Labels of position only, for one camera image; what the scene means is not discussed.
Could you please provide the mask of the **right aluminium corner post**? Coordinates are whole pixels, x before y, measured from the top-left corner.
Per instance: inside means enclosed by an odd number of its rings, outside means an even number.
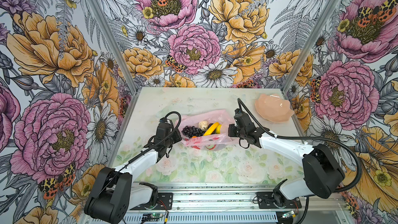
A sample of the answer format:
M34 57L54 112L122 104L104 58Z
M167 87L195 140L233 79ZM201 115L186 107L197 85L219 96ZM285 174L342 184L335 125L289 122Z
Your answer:
M341 0L328 0L327 3L325 4L325 8L320 11L318 20L316 21L314 27L312 28L310 35L306 43L304 44L300 52L300 55L297 58L297 61L295 62L291 72L289 73L283 84L283 87L281 89L282 93L287 93L289 87L296 79L298 73L301 70L301 67L304 65L305 61L307 60L307 57L310 54L316 39L318 38L320 32L322 31L322 28L326 25L326 22L329 20L334 9L336 8L337 4L340 1Z

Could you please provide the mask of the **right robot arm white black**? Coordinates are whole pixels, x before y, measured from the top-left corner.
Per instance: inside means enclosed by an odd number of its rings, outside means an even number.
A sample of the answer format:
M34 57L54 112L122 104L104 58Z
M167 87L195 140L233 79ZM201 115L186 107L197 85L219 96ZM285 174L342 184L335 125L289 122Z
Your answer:
M281 139L256 127L248 113L235 110L234 124L230 124L228 135L239 138L262 149L282 155L303 168L303 178L281 181L274 189L271 200L282 206L288 200L317 196L327 199L345 179L345 174L330 149L322 144L313 146L290 139Z

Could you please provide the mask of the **green circuit board left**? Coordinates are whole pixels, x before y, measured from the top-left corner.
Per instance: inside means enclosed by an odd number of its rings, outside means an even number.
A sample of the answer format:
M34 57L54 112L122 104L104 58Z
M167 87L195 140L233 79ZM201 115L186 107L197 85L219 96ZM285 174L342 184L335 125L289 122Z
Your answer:
M160 214L160 213L150 213L150 214L144 214L141 219L141 223L145 222L158 222L162 220L164 217L166 217L165 214Z

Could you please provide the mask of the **yellow fake banana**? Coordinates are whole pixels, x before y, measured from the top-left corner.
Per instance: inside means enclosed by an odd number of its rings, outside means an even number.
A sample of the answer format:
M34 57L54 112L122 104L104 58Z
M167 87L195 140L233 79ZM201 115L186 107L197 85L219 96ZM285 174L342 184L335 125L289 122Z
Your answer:
M216 127L219 125L218 122L213 123L204 133L204 136L212 135L216 131Z

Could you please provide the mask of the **pink plastic bag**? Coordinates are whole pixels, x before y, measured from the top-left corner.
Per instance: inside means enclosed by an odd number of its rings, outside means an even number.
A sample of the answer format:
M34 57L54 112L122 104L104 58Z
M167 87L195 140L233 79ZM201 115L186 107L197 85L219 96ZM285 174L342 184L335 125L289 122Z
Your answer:
M238 144L228 134L234 119L227 110L216 110L199 115L182 116L179 131L185 147L216 151Z

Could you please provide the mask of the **pink faceted plastic bowl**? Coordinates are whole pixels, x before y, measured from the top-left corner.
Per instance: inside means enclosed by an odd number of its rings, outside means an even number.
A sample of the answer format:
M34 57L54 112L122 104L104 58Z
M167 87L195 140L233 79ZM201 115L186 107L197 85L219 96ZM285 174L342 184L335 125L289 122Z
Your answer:
M294 114L290 102L275 94L261 94L255 101L255 109L263 119L274 123L287 122Z

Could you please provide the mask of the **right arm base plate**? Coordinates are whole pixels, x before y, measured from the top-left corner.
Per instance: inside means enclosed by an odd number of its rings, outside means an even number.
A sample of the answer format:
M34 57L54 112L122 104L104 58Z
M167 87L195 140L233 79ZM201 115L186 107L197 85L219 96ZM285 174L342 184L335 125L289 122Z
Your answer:
M260 209L300 209L302 208L299 198L287 200L285 197L273 192L257 192L254 202Z

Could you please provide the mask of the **aluminium corner post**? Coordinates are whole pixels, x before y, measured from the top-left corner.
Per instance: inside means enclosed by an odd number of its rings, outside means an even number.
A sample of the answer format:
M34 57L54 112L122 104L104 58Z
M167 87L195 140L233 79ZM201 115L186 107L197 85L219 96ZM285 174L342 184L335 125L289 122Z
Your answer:
M105 13L102 10L101 4L98 0L86 0L87 3L89 4L92 14L95 16L97 23L104 34L104 37L124 75L124 78L126 80L126 83L132 92L133 95L138 95L139 88L137 87L136 83L134 82L134 79L131 76L131 72L129 71L129 68L126 65L126 62L122 56L122 52L118 46L118 43L113 35L112 29L109 26L109 23L107 21L107 17Z
M310 35L306 43L304 44L300 52L300 55L297 58L297 61L295 62L291 72L289 73L283 84L283 87L281 89L282 93L287 93L289 87L296 79L298 73L301 70L301 67L304 65L305 61L307 60L307 57L310 54L316 39L318 38L320 32L322 31L322 28L326 25L326 22L329 20L334 9L336 8L337 4L340 1L341 0L328 0L327 3L325 4L325 8L320 11L318 20L316 21L314 27L312 28Z

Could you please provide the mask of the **left aluminium corner post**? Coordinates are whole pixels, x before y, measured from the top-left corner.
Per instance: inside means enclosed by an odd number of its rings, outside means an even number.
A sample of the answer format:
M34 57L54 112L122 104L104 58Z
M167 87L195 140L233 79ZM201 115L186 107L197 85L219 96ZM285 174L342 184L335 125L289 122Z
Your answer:
M109 23L107 21L107 17L105 13L102 10L101 4L98 0L86 0L87 3L89 4L92 14L95 16L97 23L104 34L104 37L124 75L124 78L126 80L126 83L132 92L133 95L138 95L139 88L137 87L136 83L134 82L134 79L131 76L131 72L129 71L129 68L126 65L126 62L122 56L122 52L118 46L118 43L113 35L112 29L109 26Z

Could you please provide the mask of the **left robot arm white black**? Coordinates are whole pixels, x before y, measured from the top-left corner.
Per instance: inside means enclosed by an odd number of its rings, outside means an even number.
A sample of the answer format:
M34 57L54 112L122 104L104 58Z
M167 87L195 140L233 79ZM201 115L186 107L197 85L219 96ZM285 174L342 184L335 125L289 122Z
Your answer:
M171 115L159 121L156 133L138 155L116 168L100 170L87 198L84 213L93 219L109 224L120 223L128 210L144 206L155 207L159 201L157 186L150 183L135 183L148 168L169 156L173 145L182 140L179 132L181 115L172 122Z

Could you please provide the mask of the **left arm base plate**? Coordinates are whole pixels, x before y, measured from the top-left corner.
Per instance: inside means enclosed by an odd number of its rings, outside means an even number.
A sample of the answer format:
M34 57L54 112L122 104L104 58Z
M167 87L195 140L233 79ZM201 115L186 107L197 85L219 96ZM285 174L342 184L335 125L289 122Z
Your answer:
M141 204L136 207L130 208L131 211L152 211L152 210L171 210L173 206L173 193L158 193L156 202Z

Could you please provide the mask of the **green circuit board right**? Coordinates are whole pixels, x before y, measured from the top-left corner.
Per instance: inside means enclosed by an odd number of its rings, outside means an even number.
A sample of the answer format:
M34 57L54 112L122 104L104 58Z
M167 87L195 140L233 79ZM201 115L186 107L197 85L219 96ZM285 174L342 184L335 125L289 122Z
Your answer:
M282 214L282 218L295 218L296 214L295 211L291 210Z

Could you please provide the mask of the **dark fake grape bunch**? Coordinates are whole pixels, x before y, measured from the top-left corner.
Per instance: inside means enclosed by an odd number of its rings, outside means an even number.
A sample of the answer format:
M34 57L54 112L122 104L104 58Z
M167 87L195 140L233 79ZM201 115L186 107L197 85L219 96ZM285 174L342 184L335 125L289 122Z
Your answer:
M205 133L205 131L203 131L202 129L200 129L200 128L198 128L198 127L195 127L195 126L185 126L184 128L183 128L183 130L182 130L182 134L185 136L185 137L188 137L188 138L193 138L193 137L200 137L200 136L203 136L204 135L204 133Z

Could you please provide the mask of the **yellow fake lemon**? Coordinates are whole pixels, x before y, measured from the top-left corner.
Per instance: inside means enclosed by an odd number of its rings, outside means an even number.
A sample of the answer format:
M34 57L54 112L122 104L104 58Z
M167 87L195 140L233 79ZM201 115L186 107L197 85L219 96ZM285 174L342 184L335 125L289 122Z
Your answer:
M220 134L220 133L221 133L221 127L222 127L221 124L219 124L219 125L216 127L216 134Z

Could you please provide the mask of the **green circuit board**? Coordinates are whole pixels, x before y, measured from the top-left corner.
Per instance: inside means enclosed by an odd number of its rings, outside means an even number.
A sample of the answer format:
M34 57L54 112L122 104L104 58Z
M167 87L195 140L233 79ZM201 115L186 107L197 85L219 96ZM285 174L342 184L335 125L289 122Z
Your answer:
M291 210L282 214L282 218L295 218L296 214L295 211Z
M141 219L141 223L145 222L158 222L162 220L164 217L166 217L165 214L160 214L160 213L150 213L150 214L144 214Z

